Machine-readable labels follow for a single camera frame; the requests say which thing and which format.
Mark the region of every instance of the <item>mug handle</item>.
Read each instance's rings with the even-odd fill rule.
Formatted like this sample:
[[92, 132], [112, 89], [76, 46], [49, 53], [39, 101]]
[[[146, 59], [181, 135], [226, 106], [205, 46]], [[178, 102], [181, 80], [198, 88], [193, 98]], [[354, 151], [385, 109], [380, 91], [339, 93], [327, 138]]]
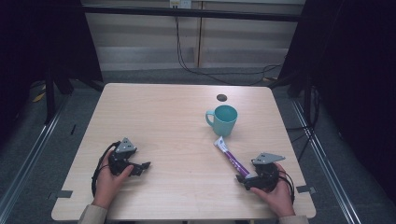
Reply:
[[209, 115], [214, 117], [215, 116], [215, 111], [214, 110], [208, 110], [208, 111], [206, 111], [206, 114], [205, 114], [207, 124], [209, 124], [210, 126], [213, 127], [213, 122], [209, 120], [209, 117], [208, 117]]

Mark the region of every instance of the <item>power outlet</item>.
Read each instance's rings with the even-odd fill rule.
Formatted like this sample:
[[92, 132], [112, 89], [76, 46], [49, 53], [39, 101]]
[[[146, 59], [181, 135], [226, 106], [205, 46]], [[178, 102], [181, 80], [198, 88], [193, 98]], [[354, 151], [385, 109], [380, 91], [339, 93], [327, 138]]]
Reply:
[[180, 0], [180, 8], [191, 9], [191, 0]]
[[191, 0], [170, 0], [170, 8], [186, 8], [191, 9]]
[[170, 8], [180, 8], [180, 0], [170, 0], [169, 6]]

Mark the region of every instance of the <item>mug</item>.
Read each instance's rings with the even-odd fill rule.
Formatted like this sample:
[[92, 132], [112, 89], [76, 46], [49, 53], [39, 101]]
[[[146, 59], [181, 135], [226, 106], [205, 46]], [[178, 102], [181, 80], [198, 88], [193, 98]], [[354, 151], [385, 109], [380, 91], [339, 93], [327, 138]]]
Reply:
[[[209, 116], [213, 116], [213, 122], [209, 119]], [[213, 131], [218, 136], [228, 136], [233, 130], [233, 126], [236, 123], [238, 112], [230, 105], [220, 105], [215, 110], [207, 110], [206, 122], [213, 128]]]

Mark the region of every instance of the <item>person's left hand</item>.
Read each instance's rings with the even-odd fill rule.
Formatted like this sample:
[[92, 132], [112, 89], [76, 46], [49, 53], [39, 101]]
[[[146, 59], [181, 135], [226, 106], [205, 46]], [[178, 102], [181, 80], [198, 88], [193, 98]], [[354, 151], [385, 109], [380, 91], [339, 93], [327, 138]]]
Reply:
[[96, 182], [96, 193], [92, 205], [108, 209], [114, 197], [119, 192], [123, 181], [129, 176], [134, 167], [129, 165], [120, 175], [111, 174], [110, 167], [108, 167], [108, 157], [111, 155], [112, 150], [109, 150], [105, 155]]

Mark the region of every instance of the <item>tabletop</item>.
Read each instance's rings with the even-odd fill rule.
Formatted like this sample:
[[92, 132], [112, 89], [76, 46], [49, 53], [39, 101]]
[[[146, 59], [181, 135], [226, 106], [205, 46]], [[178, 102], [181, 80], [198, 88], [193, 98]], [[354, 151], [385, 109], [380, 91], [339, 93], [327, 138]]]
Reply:
[[[227, 96], [220, 102], [219, 94]], [[238, 183], [233, 165], [213, 143], [218, 139], [205, 112], [231, 105], [238, 119], [224, 141], [251, 172], [260, 153], [286, 157], [279, 163], [294, 185], [305, 181], [270, 89], [168, 84], [117, 84], [105, 89], [82, 139], [63, 190], [52, 210], [55, 220], [77, 220], [92, 202], [91, 177], [99, 158], [127, 137], [137, 147], [131, 162], [151, 161], [141, 176], [123, 184], [108, 211], [117, 220], [220, 220], [274, 217], [268, 205]], [[297, 215], [316, 213], [308, 192], [297, 193]]]

